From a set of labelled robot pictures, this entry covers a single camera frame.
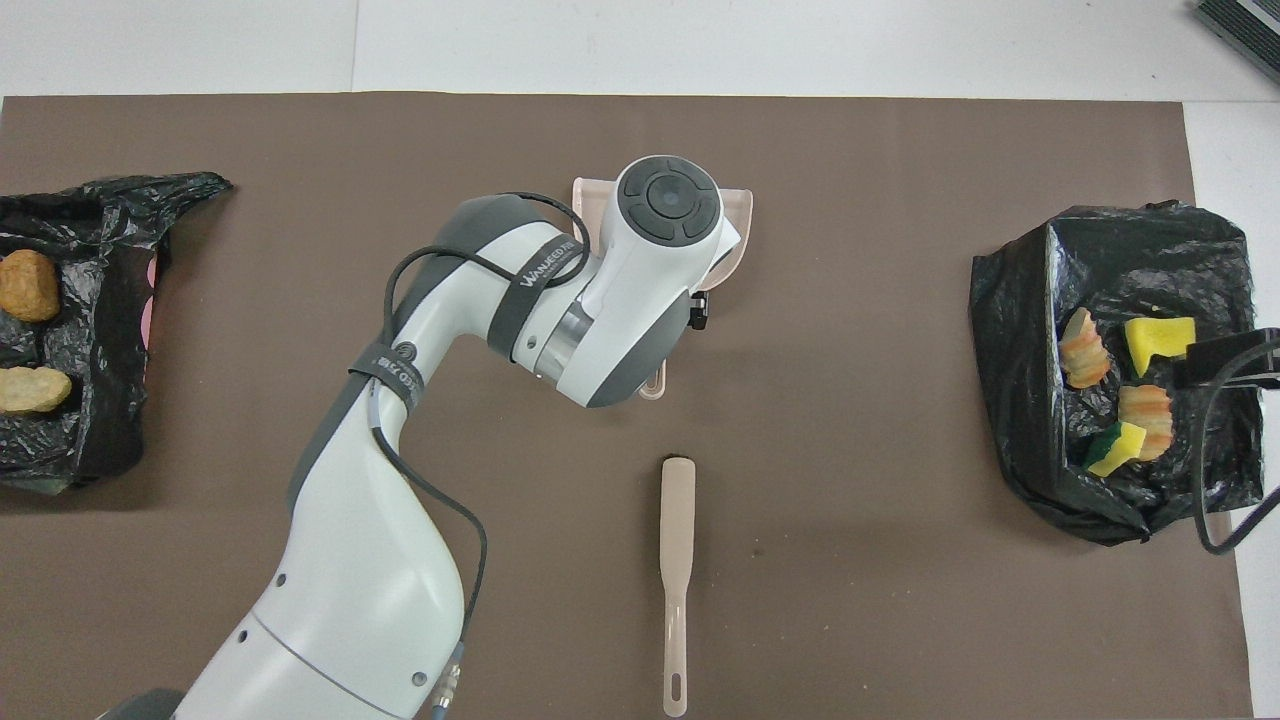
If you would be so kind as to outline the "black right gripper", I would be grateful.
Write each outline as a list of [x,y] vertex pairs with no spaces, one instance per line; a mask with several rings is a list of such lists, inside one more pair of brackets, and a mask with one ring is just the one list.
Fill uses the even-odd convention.
[[[1263,351],[1252,360],[1254,383],[1279,383],[1279,328],[1265,328]],[[1233,359],[1257,345],[1256,334],[1229,334],[1187,346],[1174,361],[1172,386],[1188,389],[1208,384]]]

